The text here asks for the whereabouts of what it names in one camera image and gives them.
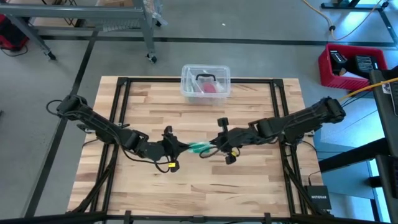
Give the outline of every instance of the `red toolbox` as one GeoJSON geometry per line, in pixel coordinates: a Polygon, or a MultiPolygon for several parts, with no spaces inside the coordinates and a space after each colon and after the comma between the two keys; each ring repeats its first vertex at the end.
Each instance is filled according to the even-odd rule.
{"type": "Polygon", "coordinates": [[[340,77],[333,74],[330,60],[330,50],[339,51],[339,53],[347,59],[355,57],[355,55],[373,56],[377,60],[377,65],[380,70],[387,69],[383,51],[380,49],[340,44],[326,44],[326,49],[322,52],[321,56],[319,56],[318,59],[319,72],[321,75],[321,84],[323,86],[342,88],[346,90],[358,90],[369,85],[368,80],[340,77]]]}

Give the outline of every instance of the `metal cart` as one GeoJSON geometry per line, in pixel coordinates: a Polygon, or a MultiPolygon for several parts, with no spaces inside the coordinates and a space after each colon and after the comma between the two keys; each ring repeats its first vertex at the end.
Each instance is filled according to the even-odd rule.
{"type": "MultiPolygon", "coordinates": [[[[143,0],[132,0],[134,7],[104,7],[104,6],[59,6],[59,5],[41,5],[41,4],[9,4],[6,0],[0,0],[0,14],[4,14],[8,19],[17,26],[28,38],[35,44],[40,46],[43,53],[50,59],[56,60],[57,58],[51,52],[43,39],[38,35],[34,26],[27,24],[22,17],[53,17],[53,18],[76,18],[86,19],[86,21],[108,21],[102,22],[102,25],[110,27],[109,22],[115,22],[115,26],[119,21],[129,21],[127,25],[128,31],[142,32],[144,42],[148,48],[147,58],[156,63],[155,46],[153,40],[153,27],[160,26],[156,19],[148,13],[144,7],[143,0]]],[[[85,29],[104,31],[104,27],[83,27],[70,29],[85,29]]]]}

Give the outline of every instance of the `yellow cable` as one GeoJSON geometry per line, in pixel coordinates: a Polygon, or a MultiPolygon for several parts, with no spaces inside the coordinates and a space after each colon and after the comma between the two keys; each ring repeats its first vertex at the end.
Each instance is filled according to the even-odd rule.
{"type": "MultiPolygon", "coordinates": [[[[356,29],[358,29],[365,21],[366,19],[372,14],[372,12],[374,12],[374,10],[377,8],[377,6],[380,4],[382,0],[380,0],[378,3],[376,3],[373,7],[373,9],[369,12],[369,14],[365,17],[365,19],[363,19],[363,21],[357,26],[355,27],[355,29],[353,29],[351,32],[349,32],[347,35],[345,35],[344,37],[341,38],[336,38],[335,34],[334,34],[334,30],[330,31],[330,35],[334,40],[343,40],[344,38],[348,37],[349,35],[351,35],[354,31],[356,31],[356,29]]],[[[313,6],[310,5],[310,3],[307,2],[307,0],[303,0],[303,2],[310,7],[312,10],[314,10],[315,12],[319,13],[319,15],[323,16],[327,21],[328,21],[328,25],[329,27],[333,26],[333,21],[324,13],[322,13],[321,11],[319,11],[318,9],[315,9],[313,6]]]]}
{"type": "Polygon", "coordinates": [[[381,86],[381,85],[386,84],[386,83],[392,83],[392,82],[397,82],[397,81],[398,81],[398,78],[393,78],[393,79],[390,79],[390,80],[387,80],[387,81],[379,82],[377,84],[369,85],[367,87],[364,87],[362,89],[356,90],[356,91],[354,91],[354,92],[352,92],[350,94],[347,94],[347,95],[343,96],[342,98],[340,98],[339,101],[343,101],[344,99],[347,99],[348,97],[351,97],[351,96],[353,96],[353,95],[355,95],[357,93],[360,93],[362,91],[368,90],[370,88],[374,88],[374,87],[381,86]]]}

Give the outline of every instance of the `black handle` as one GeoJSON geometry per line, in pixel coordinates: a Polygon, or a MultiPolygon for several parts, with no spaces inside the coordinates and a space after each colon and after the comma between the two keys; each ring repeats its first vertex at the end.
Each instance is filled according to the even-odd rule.
{"type": "Polygon", "coordinates": [[[213,77],[214,82],[216,81],[216,76],[213,74],[199,74],[195,80],[198,81],[199,77],[213,77]]]}

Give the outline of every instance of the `green object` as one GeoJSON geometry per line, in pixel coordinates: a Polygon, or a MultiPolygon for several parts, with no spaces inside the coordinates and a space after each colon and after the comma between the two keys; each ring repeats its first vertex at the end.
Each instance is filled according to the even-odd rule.
{"type": "Polygon", "coordinates": [[[210,148],[214,146],[210,142],[191,142],[189,145],[190,149],[188,151],[196,154],[199,154],[203,150],[205,150],[205,153],[209,153],[210,148]]]}

